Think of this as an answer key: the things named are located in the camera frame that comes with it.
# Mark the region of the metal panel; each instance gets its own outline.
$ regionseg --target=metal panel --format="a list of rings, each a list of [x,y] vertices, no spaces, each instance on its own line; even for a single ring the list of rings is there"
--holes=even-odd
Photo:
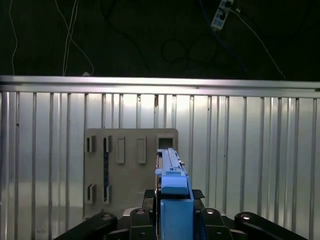
[[[258,211],[259,169],[261,142],[262,102],[258,97],[246,100],[246,126],[244,149],[243,210],[256,213]]]
[[[313,99],[299,100],[295,231],[309,237]]]
[[[49,237],[50,93],[38,93],[35,113],[35,238]]]
[[[242,174],[244,162],[244,125],[247,99],[229,98],[228,149],[226,158],[226,214],[234,216],[240,212],[242,202]]]
[[[93,102],[97,105],[96,108],[99,111],[93,113],[97,120],[89,118],[90,121],[87,121],[87,126],[101,128],[101,96],[94,95],[89,96],[89,98],[94,99]],[[84,176],[79,173],[84,171],[85,117],[88,117],[88,115],[86,116],[85,95],[81,93],[72,94],[69,100],[69,116],[67,119],[67,229],[81,223],[83,217]]]
[[[193,110],[193,143],[191,173],[192,187],[206,192],[207,167],[207,132],[208,132],[208,97],[195,96]]]
[[[1,239],[55,238],[83,220],[86,128],[177,128],[205,205],[320,238],[318,83],[0,78]]]
[[[317,99],[315,102],[315,159],[314,159],[314,185],[311,188],[311,191],[314,191],[312,198],[312,223],[313,223],[313,231],[309,232],[310,239],[320,239],[320,99]]]
[[[33,121],[36,110],[36,98],[32,93],[20,93],[19,111],[19,186],[18,186],[18,239],[34,237],[34,143],[35,129]]]

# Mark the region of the white cable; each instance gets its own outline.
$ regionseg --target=white cable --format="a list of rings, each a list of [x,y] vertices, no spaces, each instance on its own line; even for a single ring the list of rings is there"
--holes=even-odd
[[[78,0],[74,0],[74,4],[73,4],[73,8],[72,8],[72,14],[71,14],[71,19],[70,19],[70,24],[69,24],[69,28],[68,28],[68,31],[70,31],[70,29],[72,28],[71,30],[71,37],[73,35],[73,27],[71,27],[72,25],[72,22],[73,22],[73,19],[74,19],[74,12],[75,12],[75,8],[76,8],[76,3],[77,3]],[[64,46],[64,56],[63,56],[63,68],[62,68],[62,75],[65,76],[66,75],[66,70],[65,70],[65,67],[66,67],[66,62],[68,62],[68,58],[66,60],[66,55],[67,55],[67,45],[68,45],[68,42],[69,42],[69,45],[70,45],[70,41],[69,40],[69,34],[66,35],[66,39],[65,39],[65,46]]]
[[[243,22],[244,25],[246,25],[246,26],[251,30],[251,32],[253,32],[253,34],[258,38],[258,40],[260,41],[260,43],[261,43],[262,46],[264,47],[266,53],[269,55],[271,61],[272,61],[273,64],[275,65],[276,69],[277,69],[277,70],[279,71],[279,73],[283,76],[283,78],[284,78],[285,80],[287,80],[286,76],[285,76],[285,75],[283,74],[283,72],[280,70],[280,68],[279,68],[278,65],[276,64],[275,60],[273,59],[273,57],[272,57],[271,54],[269,53],[266,45],[265,45],[264,42],[260,39],[260,37],[256,34],[256,32],[241,18],[241,16],[240,16],[237,12],[235,12],[235,11],[232,10],[232,9],[230,10],[230,12],[233,13],[233,14],[235,14],[235,15],[241,20],[241,22]]]
[[[88,60],[88,62],[90,63],[90,65],[91,65],[91,67],[92,67],[92,73],[91,73],[91,75],[93,75],[94,72],[95,72],[95,67],[94,67],[94,65],[92,64],[92,62],[90,61],[90,59],[88,58],[88,56],[85,54],[85,52],[75,43],[75,41],[74,41],[73,38],[71,37],[71,34],[70,34],[70,31],[69,31],[68,24],[67,24],[67,21],[66,21],[66,19],[65,19],[65,16],[64,16],[64,15],[62,14],[62,12],[60,11],[60,8],[59,8],[59,5],[58,5],[58,3],[57,3],[57,0],[54,0],[54,2],[55,2],[56,8],[57,8],[59,14],[61,15],[61,17],[62,17],[62,19],[63,19],[63,21],[64,21],[64,24],[65,24],[65,26],[66,26],[66,29],[67,29],[67,32],[68,32],[68,35],[69,35],[69,37],[70,37],[71,42],[76,46],[77,49],[79,49],[79,51],[84,55],[84,57],[85,57],[85,58]]]
[[[11,16],[11,10],[12,10],[12,4],[13,4],[13,0],[10,1],[10,6],[9,6],[9,18],[11,21],[11,25],[12,25],[12,29],[13,29],[13,34],[14,34],[14,38],[15,38],[15,48],[11,57],[11,64],[12,64],[12,72],[13,72],[13,76],[16,74],[15,73],[15,64],[14,64],[14,59],[15,59],[15,55],[18,49],[18,37],[17,37],[17,33],[16,33],[16,28],[15,28],[15,24],[14,21],[12,20],[12,16]]]
[[[75,16],[74,16],[74,20],[73,20],[72,29],[71,29],[71,36],[72,36],[72,35],[73,35],[73,33],[74,33],[74,28],[75,28],[75,24],[76,24],[76,20],[77,20],[79,1],[80,1],[80,0],[78,0],[78,1],[77,1],[77,3],[76,3]],[[70,49],[70,43],[71,43],[71,40],[69,39],[69,41],[68,41],[67,53],[66,53],[66,61],[65,61],[65,68],[64,68],[64,76],[66,75],[67,68],[68,68],[68,60],[69,60],[69,49]]]

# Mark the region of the cable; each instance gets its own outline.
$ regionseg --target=cable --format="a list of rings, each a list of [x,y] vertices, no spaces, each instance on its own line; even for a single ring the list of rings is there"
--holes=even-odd
[[[74,4],[73,4],[73,8],[72,8],[72,14],[71,14],[71,18],[70,18],[70,24],[69,24],[69,27],[68,27],[68,30],[70,31],[70,29],[72,28],[71,30],[71,36],[73,35],[73,27],[72,27],[72,24],[73,24],[73,19],[74,19],[74,11],[75,11],[75,8],[76,8],[76,5],[77,5],[77,2],[78,0],[74,0]],[[68,40],[69,40],[69,35],[67,34],[66,35],[66,39],[65,39],[65,46],[64,46],[64,56],[63,56],[63,68],[62,68],[62,75],[65,76],[65,67],[66,67],[66,56],[67,56],[67,45],[68,45]]]
[[[13,73],[13,76],[14,76],[16,74],[14,59],[15,59],[15,55],[16,55],[16,52],[17,52],[17,49],[18,49],[18,37],[17,37],[17,33],[16,33],[15,24],[14,24],[14,21],[13,21],[12,16],[11,16],[12,4],[13,4],[13,0],[10,1],[9,18],[10,18],[10,21],[11,21],[12,30],[13,30],[14,39],[15,39],[15,48],[14,48],[14,51],[13,51],[13,54],[12,54],[12,57],[11,57],[12,73]]]
[[[72,24],[72,29],[71,29],[71,36],[73,35],[74,33],[74,28],[75,28],[75,24],[76,24],[76,20],[77,20],[77,14],[78,14],[78,6],[79,6],[79,2],[80,0],[75,0],[74,3],[76,3],[76,8],[75,6],[73,6],[73,9],[72,9],[72,14],[71,14],[71,19],[70,19],[70,25],[69,25],[69,30],[70,30],[70,26],[71,26],[71,23],[72,23],[72,20],[73,20],[73,16],[74,16],[74,9],[75,9],[75,17],[74,17],[74,21],[73,21],[73,24]],[[65,63],[65,65],[63,65],[64,67],[64,72],[63,72],[63,76],[66,75],[66,72],[67,72],[67,68],[68,68],[68,59],[69,59],[69,49],[70,49],[70,39],[68,39],[69,35],[67,35],[67,38],[65,40],[65,43],[67,43],[68,41],[68,47],[65,46],[65,49],[64,49],[64,59],[63,59],[63,63]]]
[[[215,38],[218,40],[218,42],[219,42],[225,49],[227,49],[228,52],[229,52],[231,55],[233,55],[233,56],[240,62],[243,71],[244,71],[245,73],[247,73],[246,66],[245,66],[245,64],[243,63],[243,61],[241,60],[241,58],[240,58],[231,48],[229,48],[229,47],[222,41],[222,39],[216,34],[216,32],[212,29],[211,24],[210,24],[210,22],[209,22],[209,19],[208,19],[208,16],[207,16],[207,13],[206,13],[206,11],[205,11],[205,8],[204,8],[204,5],[203,5],[203,2],[202,2],[202,1],[203,1],[203,0],[199,0],[199,3],[200,3],[200,6],[201,6],[203,15],[204,15],[204,17],[205,17],[205,19],[206,19],[206,22],[209,24],[209,27],[210,27],[211,32],[213,33],[213,35],[215,36]]]
[[[72,38],[72,36],[71,36],[71,34],[70,34],[70,29],[68,28],[68,24],[67,24],[66,18],[65,18],[65,16],[62,14],[62,12],[60,11],[60,8],[59,8],[59,5],[58,5],[58,3],[57,3],[57,0],[54,0],[54,2],[55,2],[56,8],[57,8],[59,14],[61,15],[61,17],[62,17],[62,19],[63,19],[63,21],[64,21],[64,24],[65,24],[65,26],[66,26],[66,29],[67,29],[67,32],[68,32],[68,35],[69,35],[69,37],[70,37],[71,42],[76,46],[77,49],[79,49],[79,51],[80,51],[80,52],[84,55],[84,57],[88,60],[89,64],[90,64],[91,67],[92,67],[91,75],[93,75],[93,74],[95,73],[95,67],[94,67],[94,65],[92,64],[92,62],[90,61],[90,59],[88,58],[88,56],[85,54],[85,52],[84,52],[84,51],[75,43],[75,41],[73,40],[73,38]]]
[[[241,15],[245,16],[254,25],[254,27],[258,30],[260,36],[262,36],[264,39],[291,41],[291,40],[294,40],[295,38],[299,37],[302,34],[300,31],[301,31],[302,27],[305,25],[305,23],[308,19],[309,13],[310,13],[311,9],[313,8],[315,2],[316,2],[315,0],[308,1],[308,7],[304,13],[303,19],[302,19],[299,27],[297,28],[297,30],[294,33],[288,34],[285,36],[272,36],[272,35],[264,34],[263,31],[261,31],[261,29],[259,28],[259,26],[255,23],[255,21],[253,21],[253,19],[250,16],[248,16],[248,14],[246,14],[243,10],[241,10]]]
[[[182,42],[181,40],[178,40],[178,39],[168,39],[166,40],[165,42],[162,43],[161,45],[161,57],[162,59],[169,63],[170,66],[172,64],[175,64],[175,63],[179,63],[183,60],[185,60],[185,67],[187,69],[189,69],[189,63],[190,62],[194,62],[194,63],[197,63],[197,64],[200,64],[200,65],[206,65],[206,67],[209,66],[210,62],[212,61],[212,59],[215,58],[216,56],[216,53],[217,53],[217,48],[215,48],[215,51],[213,53],[213,56],[210,58],[209,61],[199,61],[199,60],[195,60],[195,59],[192,59],[191,56],[190,56],[190,52],[191,50],[193,49],[193,47],[203,38],[207,38],[207,37],[211,37],[212,38],[212,34],[208,34],[208,33],[205,33],[205,34],[201,34],[199,36],[197,36],[194,41],[192,42],[192,44],[190,45],[190,47],[187,47],[186,44],[184,42]],[[165,49],[167,47],[167,45],[169,45],[170,43],[178,43],[184,50],[184,54],[183,56],[180,56],[180,57],[176,57],[174,59],[168,59],[166,58],[165,56]]]
[[[264,42],[260,39],[260,37],[256,34],[256,32],[241,18],[241,16],[236,13],[234,10],[230,10],[231,13],[235,14],[240,20],[241,22],[244,23],[244,25],[246,25],[251,32],[253,32],[253,34],[258,38],[258,40],[260,41],[260,43],[262,44],[262,46],[264,47],[266,53],[269,55],[270,59],[272,60],[273,64],[275,65],[276,69],[279,71],[279,73],[283,76],[283,78],[286,80],[286,76],[283,74],[283,72],[280,70],[280,68],[278,67],[278,65],[276,64],[275,60],[273,59],[273,57],[271,56],[271,54],[269,53],[267,47],[265,46]]]
[[[139,47],[138,44],[136,43],[136,41],[135,41],[132,37],[130,37],[128,34],[126,34],[125,32],[122,32],[121,30],[119,30],[118,28],[116,28],[116,27],[112,24],[112,22],[110,22],[109,17],[110,17],[110,14],[111,14],[113,8],[115,7],[115,5],[116,5],[116,0],[113,0],[112,3],[111,3],[111,6],[110,6],[110,8],[109,8],[109,10],[108,10],[107,12],[105,12],[105,11],[104,11],[103,0],[100,0],[100,10],[101,10],[101,13],[102,13],[102,16],[103,16],[105,22],[112,28],[113,31],[115,31],[116,33],[122,35],[122,36],[125,37],[129,42],[131,42],[131,43],[134,45],[134,47],[136,48],[136,50],[138,51],[138,53],[139,53],[139,55],[140,55],[140,57],[141,57],[141,60],[142,60],[142,62],[143,62],[143,64],[144,64],[145,69],[146,69],[146,70],[149,70],[150,68],[149,68],[149,66],[148,66],[148,64],[147,64],[147,61],[145,60],[144,55],[143,55],[140,47]]]

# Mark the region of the rectangular slot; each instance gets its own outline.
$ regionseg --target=rectangular slot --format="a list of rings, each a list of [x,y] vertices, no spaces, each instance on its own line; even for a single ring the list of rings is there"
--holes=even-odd
[[[85,203],[86,204],[93,204],[96,200],[96,185],[95,184],[90,184],[86,188],[86,198],[85,198]]]
[[[174,147],[174,140],[172,137],[158,138],[158,149],[168,149]]]
[[[90,153],[90,138],[86,138],[86,152]]]
[[[117,140],[117,157],[116,163],[117,164],[124,164],[125,163],[125,137],[119,137]]]
[[[110,186],[104,186],[103,187],[103,199],[102,199],[102,203],[103,204],[109,204],[110,203],[110,190],[111,187]]]
[[[111,152],[112,144],[112,136],[107,136],[103,138],[103,152],[109,153]]]
[[[137,162],[138,164],[145,164],[147,162],[147,148],[146,148],[146,138],[140,137],[136,141],[137,145]]]
[[[96,136],[86,138],[85,150],[87,153],[94,153],[96,151]]]

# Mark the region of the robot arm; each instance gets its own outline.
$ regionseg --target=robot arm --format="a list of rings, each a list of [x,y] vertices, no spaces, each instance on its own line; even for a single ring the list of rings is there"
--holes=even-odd
[[[304,240],[305,238],[251,212],[230,219],[205,208],[173,148],[159,149],[155,187],[146,190],[143,205],[118,220],[101,212],[56,240]]]

